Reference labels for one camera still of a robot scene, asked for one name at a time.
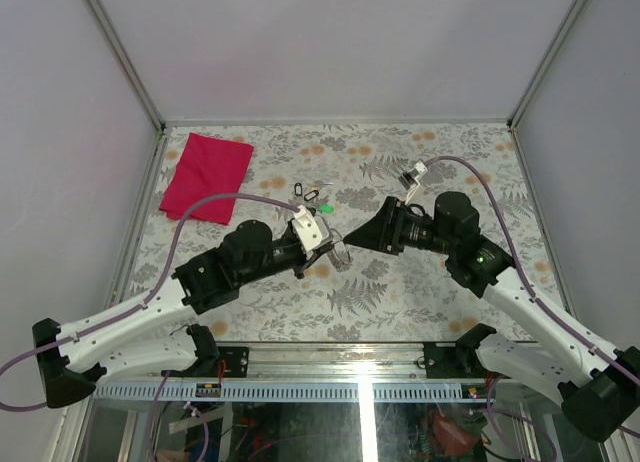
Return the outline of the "green key tag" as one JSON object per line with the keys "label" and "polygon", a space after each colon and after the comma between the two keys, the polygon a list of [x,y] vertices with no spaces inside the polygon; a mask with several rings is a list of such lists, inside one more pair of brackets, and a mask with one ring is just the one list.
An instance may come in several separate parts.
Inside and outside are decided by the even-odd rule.
{"label": "green key tag", "polygon": [[320,206],[318,210],[324,214],[333,214],[335,212],[335,208],[330,205]]}

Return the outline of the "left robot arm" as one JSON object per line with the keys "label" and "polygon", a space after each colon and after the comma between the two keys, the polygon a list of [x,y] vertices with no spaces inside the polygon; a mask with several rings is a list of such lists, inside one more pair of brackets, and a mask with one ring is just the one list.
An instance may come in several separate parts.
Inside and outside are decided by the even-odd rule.
{"label": "left robot arm", "polygon": [[[238,298],[241,287],[287,270],[305,270],[332,250],[323,221],[290,221],[280,238],[257,220],[241,223],[219,246],[177,267],[148,294],[140,294],[83,320],[60,324],[51,318],[32,328],[40,349],[37,364],[45,405],[75,404],[110,380],[171,372],[204,377],[219,367],[219,349],[209,328],[192,318]],[[141,341],[144,333],[185,321],[184,333]]]}

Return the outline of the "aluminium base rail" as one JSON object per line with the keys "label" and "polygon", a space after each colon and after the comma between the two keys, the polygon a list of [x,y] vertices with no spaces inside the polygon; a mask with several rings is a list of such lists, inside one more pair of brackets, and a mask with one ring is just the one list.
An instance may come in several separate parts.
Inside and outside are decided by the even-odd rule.
{"label": "aluminium base rail", "polygon": [[467,403],[486,399],[485,372],[450,369],[449,343],[254,343],[228,374],[109,383],[98,399],[184,402]]}

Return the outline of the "magenta cloth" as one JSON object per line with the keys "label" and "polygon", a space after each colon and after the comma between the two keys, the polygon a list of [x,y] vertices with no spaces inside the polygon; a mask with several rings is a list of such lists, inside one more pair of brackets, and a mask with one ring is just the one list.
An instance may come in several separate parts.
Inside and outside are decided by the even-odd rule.
{"label": "magenta cloth", "polygon": [[205,197],[237,193],[253,153],[254,147],[244,142],[190,133],[159,210],[178,220]]}

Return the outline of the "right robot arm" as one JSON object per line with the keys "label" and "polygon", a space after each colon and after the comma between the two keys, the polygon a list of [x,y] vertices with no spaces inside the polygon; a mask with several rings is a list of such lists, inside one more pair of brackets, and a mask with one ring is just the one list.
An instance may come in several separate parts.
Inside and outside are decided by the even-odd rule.
{"label": "right robot arm", "polygon": [[432,215],[417,215],[395,197],[344,242],[385,254],[405,248],[444,254],[451,278],[515,320],[544,349],[512,347],[494,330],[456,351],[467,376],[484,370],[521,382],[558,404],[585,437],[606,441],[639,407],[639,350],[620,349],[535,292],[515,259],[482,235],[479,213],[461,192],[436,198]]}

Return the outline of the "large silver keyring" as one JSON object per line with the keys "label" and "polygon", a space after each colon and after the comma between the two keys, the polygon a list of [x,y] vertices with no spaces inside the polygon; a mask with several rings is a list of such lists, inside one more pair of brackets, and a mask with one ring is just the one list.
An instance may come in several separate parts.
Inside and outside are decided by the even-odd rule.
{"label": "large silver keyring", "polygon": [[327,256],[336,270],[347,267],[351,263],[349,249],[341,239],[332,242],[332,248]]}

